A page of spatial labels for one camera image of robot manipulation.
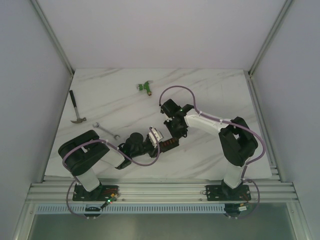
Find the marble surface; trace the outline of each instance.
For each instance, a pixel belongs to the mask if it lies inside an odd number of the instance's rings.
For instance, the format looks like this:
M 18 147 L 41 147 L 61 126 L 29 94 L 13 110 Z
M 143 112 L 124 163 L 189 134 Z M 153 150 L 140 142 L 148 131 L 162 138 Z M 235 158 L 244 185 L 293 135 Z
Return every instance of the marble surface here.
M 146 91 L 137 91 L 137 84 L 153 81 L 150 85 L 152 96 Z M 198 108 L 204 113 L 226 119 L 240 116 L 249 127 L 260 133 L 254 107 L 249 94 L 245 75 L 238 69 L 77 69 L 71 89 L 74 92 L 80 117 L 87 121 L 73 124 L 76 115 L 70 99 L 66 101 L 53 149 L 45 174 L 47 176 L 70 176 L 62 166 L 58 148 L 93 129 L 99 122 L 103 127 L 121 136 L 114 140 L 103 131 L 96 129 L 101 139 L 108 139 L 114 145 L 123 143 L 131 133 L 146 136 L 149 126 L 161 131 L 164 139 L 170 133 L 163 124 L 165 116 L 158 105 L 161 92 L 172 85 L 190 88 Z M 192 104 L 192 97 L 184 89 L 173 88 L 163 96 L 163 101 L 172 98 L 178 105 Z M 261 152 L 261 146 L 255 156 Z M 135 158 L 141 163 L 149 163 L 148 155 Z M 94 171 L 100 178 L 116 179 L 209 179 L 221 180 L 226 171 L 218 135 L 210 135 L 195 128 L 188 129 L 188 137 L 180 139 L 180 146 L 161 153 L 156 164 L 142 167 L 131 164 L 117 170 L 106 162 L 99 161 Z M 248 167 L 246 177 L 264 179 L 271 177 L 269 161 L 265 155 Z

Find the purple cable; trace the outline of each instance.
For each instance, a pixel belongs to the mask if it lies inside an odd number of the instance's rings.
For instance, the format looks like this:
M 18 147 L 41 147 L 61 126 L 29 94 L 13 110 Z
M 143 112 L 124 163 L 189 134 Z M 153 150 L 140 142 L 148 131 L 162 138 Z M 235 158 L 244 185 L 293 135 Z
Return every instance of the purple cable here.
M 73 180 L 73 182 L 70 184 L 69 186 L 69 189 L 68 191 L 66 192 L 66 198 L 65 198 L 65 203 L 66 203 L 66 207 L 68 208 L 69 212 L 79 218 L 82 218 L 82 219 L 87 219 L 86 216 L 82 216 L 82 215 L 79 215 L 77 213 L 75 213 L 74 211 L 72 211 L 71 207 L 69 206 L 69 193 L 70 193 L 70 190 L 71 190 L 71 187 L 72 185 L 76 182 L 76 180 Z
M 172 89 L 172 88 L 182 88 L 182 89 L 188 90 L 188 91 L 191 93 L 192 98 L 193 98 L 194 110 L 195 110 L 200 116 L 203 116 L 203 117 L 205 117 L 205 118 L 207 118 L 207 119 L 210 119 L 210 120 L 213 120 L 213 121 L 216 121 L 216 122 L 220 122 L 220 121 L 221 121 L 221 119 L 218 118 L 218 117 L 208 116 L 208 115 L 206 115 L 206 114 L 203 114 L 200 110 L 198 110 L 197 105 L 196 105 L 196 96 L 195 96 L 195 94 L 194 94 L 189 88 L 187 88 L 186 86 L 174 85 L 174 86 L 170 86 L 170 87 L 166 88 L 166 89 L 161 93 L 161 95 L 160 95 L 160 98 L 159 98 L 159 106 L 162 105 L 162 104 L 161 104 L 161 99 L 162 99 L 162 96 L 164 95 L 164 93 L 165 93 L 166 91 L 168 91 L 169 89 Z M 245 163 L 244 168 L 243 168 L 243 171 L 242 171 L 242 174 L 241 174 L 241 178 L 243 179 L 244 176 L 245 176 L 246 170 L 247 170 L 247 168 L 248 168 L 248 165 L 254 163 L 255 161 L 258 161 L 259 159 L 261 159 L 261 158 L 265 155 L 265 153 L 266 153 L 267 146 L 266 146 L 266 144 L 265 144 L 265 141 L 264 141 L 257 133 L 255 133 L 255 132 L 252 131 L 251 129 L 249 129 L 249 128 L 245 127 L 245 126 L 236 124 L 236 123 L 231 122 L 231 121 L 223 120 L 223 119 L 222 119 L 221 122 L 224 123 L 224 124 L 229 124 L 229 125 L 235 126 L 235 127 L 237 127 L 237 128 L 246 130 L 247 132 L 249 132 L 249 133 L 251 133 L 252 135 L 254 135 L 254 136 L 260 141 L 260 143 L 261 143 L 261 145 L 262 145 L 262 153 L 261 153 L 259 156 L 257 156 L 255 159 L 249 160 L 248 162 Z

